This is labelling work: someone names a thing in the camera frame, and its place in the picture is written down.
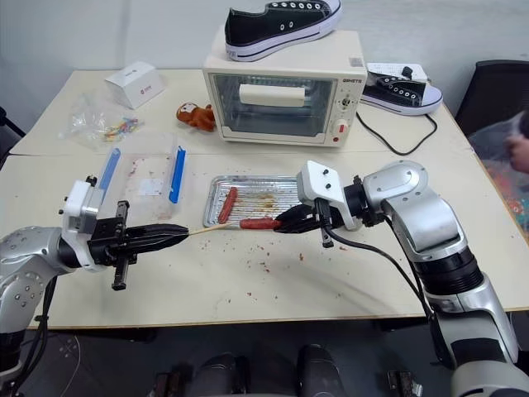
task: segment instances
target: hot dog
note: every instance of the hot dog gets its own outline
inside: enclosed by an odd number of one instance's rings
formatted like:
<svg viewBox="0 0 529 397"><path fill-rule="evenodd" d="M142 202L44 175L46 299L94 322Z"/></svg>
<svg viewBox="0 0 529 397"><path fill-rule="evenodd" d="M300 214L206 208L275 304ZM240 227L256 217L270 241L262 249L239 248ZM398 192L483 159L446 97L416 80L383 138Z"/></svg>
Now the hot dog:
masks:
<svg viewBox="0 0 529 397"><path fill-rule="evenodd" d="M237 188L233 186L230 188L230 191L226 195L226 200L224 200L224 204L222 205L221 213L218 214L219 223L227 222L228 218L230 217L233 204L235 204L236 200L237 200Z"/></svg>
<svg viewBox="0 0 529 397"><path fill-rule="evenodd" d="M281 221L272 218L242 219L239 226L241 229L273 229L281 226Z"/></svg>

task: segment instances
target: oven window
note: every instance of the oven window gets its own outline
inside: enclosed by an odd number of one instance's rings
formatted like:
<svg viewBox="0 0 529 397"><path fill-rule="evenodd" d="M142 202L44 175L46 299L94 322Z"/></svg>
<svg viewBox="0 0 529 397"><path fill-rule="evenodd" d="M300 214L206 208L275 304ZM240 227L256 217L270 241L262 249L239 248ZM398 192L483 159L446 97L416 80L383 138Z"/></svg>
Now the oven window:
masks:
<svg viewBox="0 0 529 397"><path fill-rule="evenodd" d="M214 74L223 125L234 132L313 137L325 132L327 105L334 79ZM242 84L304 88L302 106L270 106L241 101Z"/></svg>

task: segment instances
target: black sneaker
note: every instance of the black sneaker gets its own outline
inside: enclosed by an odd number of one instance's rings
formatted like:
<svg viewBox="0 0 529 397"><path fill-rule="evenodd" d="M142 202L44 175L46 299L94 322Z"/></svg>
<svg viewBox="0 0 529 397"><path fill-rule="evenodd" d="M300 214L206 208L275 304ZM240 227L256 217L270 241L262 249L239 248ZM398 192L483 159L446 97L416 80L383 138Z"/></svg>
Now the black sneaker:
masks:
<svg viewBox="0 0 529 397"><path fill-rule="evenodd" d="M286 46L323 37L340 16L340 0L269 2L262 13L230 9L226 52L233 60L258 60Z"/></svg>
<svg viewBox="0 0 529 397"><path fill-rule="evenodd" d="M436 110L443 100L438 88L419 81L368 72L360 101L406 116L419 116Z"/></svg>

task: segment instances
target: oven door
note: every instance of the oven door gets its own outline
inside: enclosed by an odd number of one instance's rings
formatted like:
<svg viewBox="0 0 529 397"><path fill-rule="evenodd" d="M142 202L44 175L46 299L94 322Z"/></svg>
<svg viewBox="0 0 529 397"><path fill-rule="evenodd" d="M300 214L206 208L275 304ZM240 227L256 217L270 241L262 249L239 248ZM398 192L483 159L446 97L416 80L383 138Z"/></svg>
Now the oven door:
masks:
<svg viewBox="0 0 529 397"><path fill-rule="evenodd" d="M212 74L227 140L322 144L334 79Z"/></svg>

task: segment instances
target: brown plush toy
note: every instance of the brown plush toy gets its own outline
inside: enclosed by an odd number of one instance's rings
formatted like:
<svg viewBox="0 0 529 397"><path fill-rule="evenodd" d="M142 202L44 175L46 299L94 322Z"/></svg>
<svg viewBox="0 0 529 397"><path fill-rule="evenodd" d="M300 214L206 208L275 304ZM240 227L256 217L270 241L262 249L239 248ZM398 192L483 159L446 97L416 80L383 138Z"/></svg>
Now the brown plush toy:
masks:
<svg viewBox="0 0 529 397"><path fill-rule="evenodd" d="M203 109L194 103L185 103L176 112L176 118L191 127L200 128L204 131L212 132L215 128L215 116L213 116L212 105L207 105Z"/></svg>

